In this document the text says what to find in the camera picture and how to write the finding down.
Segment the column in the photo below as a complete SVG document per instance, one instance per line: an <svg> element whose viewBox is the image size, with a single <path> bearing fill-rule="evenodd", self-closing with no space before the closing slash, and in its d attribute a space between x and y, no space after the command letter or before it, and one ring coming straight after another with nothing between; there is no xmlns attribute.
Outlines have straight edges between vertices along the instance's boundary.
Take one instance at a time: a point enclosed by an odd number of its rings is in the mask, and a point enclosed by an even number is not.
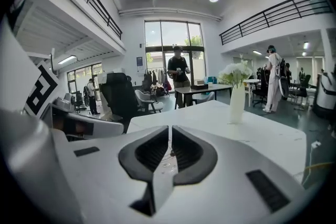
<svg viewBox="0 0 336 224"><path fill-rule="evenodd" d="M325 72L332 72L334 70L334 60L332 59L332 51L329 41L329 36L326 29L321 29L321 37L324 49L325 58Z"/></svg>

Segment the tree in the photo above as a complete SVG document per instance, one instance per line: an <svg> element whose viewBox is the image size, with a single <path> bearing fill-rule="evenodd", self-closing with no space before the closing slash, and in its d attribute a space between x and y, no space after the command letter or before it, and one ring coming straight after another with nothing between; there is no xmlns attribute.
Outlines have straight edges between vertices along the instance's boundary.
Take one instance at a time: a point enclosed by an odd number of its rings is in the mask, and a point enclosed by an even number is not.
<svg viewBox="0 0 336 224"><path fill-rule="evenodd" d="M189 39L185 39L184 42L187 46L189 46ZM190 42L191 42L191 46L202 46L202 40L200 36L193 36L190 39ZM203 54L201 51L193 51L192 54L193 54L193 59L203 58Z"/></svg>
<svg viewBox="0 0 336 224"><path fill-rule="evenodd" d="M152 58L152 56L151 56L151 54L149 52L146 53L146 61L147 61L147 63L153 61L153 58Z"/></svg>

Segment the cable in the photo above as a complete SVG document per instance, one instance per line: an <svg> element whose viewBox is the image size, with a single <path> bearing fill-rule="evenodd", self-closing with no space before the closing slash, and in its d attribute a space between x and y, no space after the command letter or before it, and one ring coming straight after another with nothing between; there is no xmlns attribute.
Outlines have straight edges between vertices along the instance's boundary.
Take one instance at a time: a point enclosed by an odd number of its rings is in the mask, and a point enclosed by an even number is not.
<svg viewBox="0 0 336 224"><path fill-rule="evenodd" d="M310 150L310 154L309 154L309 166L308 167L310 167L311 166L311 156L312 156L312 153L313 153L313 147L311 146L311 150ZM307 177L305 178L305 180L302 182L302 185L304 186L304 184L307 182L307 180L308 180L308 178L309 178L309 176L310 176L310 172L311 172L311 169L310 168L308 168L309 169L309 172L308 172L308 175L307 175Z"/></svg>
<svg viewBox="0 0 336 224"><path fill-rule="evenodd" d="M316 164L307 166L307 167L304 169L304 171L307 170L307 169L318 168L318 167L323 167L323 166L329 166L329 165L332 165L333 163L334 163L334 162L316 163Z"/></svg>

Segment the man in white outfit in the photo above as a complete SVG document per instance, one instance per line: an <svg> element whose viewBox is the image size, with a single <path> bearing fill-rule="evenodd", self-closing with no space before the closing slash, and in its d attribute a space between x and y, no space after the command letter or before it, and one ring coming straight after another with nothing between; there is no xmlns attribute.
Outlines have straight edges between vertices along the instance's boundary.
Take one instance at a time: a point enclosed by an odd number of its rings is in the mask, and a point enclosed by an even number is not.
<svg viewBox="0 0 336 224"><path fill-rule="evenodd" d="M263 111L270 113L277 111L278 103L281 99L279 87L281 57L276 53L273 45L268 47L267 52L269 53L269 57L266 69L270 70L271 73L268 82L267 104Z"/></svg>

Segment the person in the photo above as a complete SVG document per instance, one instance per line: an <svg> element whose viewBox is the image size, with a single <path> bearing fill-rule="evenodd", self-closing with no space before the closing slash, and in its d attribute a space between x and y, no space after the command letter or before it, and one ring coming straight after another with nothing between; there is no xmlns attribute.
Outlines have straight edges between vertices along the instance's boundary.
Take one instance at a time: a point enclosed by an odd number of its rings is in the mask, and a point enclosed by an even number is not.
<svg viewBox="0 0 336 224"><path fill-rule="evenodd" d="M277 54L273 45L268 46L267 52L269 53L269 57L268 64L265 69L270 70L270 75L268 82L267 104L263 111L270 113L277 111L278 103L281 99L279 86L281 57Z"/></svg>
<svg viewBox="0 0 336 224"><path fill-rule="evenodd" d="M92 115L99 115L100 113L97 112L97 105L96 105L96 97L95 97L95 91L97 89L93 86L93 79L89 79L89 83L87 84L88 87L88 96L89 96L89 106L90 111Z"/></svg>
<svg viewBox="0 0 336 224"><path fill-rule="evenodd" d="M261 67L257 69L257 79L260 80L260 78L261 78Z"/></svg>
<svg viewBox="0 0 336 224"><path fill-rule="evenodd" d="M306 77L306 74L305 74L305 72L304 72L304 70L303 70L303 67L301 67L301 71L300 71L300 73L299 73L300 84L303 83L305 77Z"/></svg>
<svg viewBox="0 0 336 224"><path fill-rule="evenodd" d="M289 70L289 68L290 68L290 64L286 62L286 77L288 81L288 87L290 87L290 81L292 79L292 72Z"/></svg>
<svg viewBox="0 0 336 224"><path fill-rule="evenodd" d="M168 74L173 78L174 88L190 87L190 81L186 75L186 73L190 73L190 69L185 58L181 56L182 49L180 46L175 46L173 50L174 56L168 61ZM182 95L176 93L175 97L179 109L182 108ZM192 96L188 94L184 98L186 98L186 105L191 105Z"/></svg>

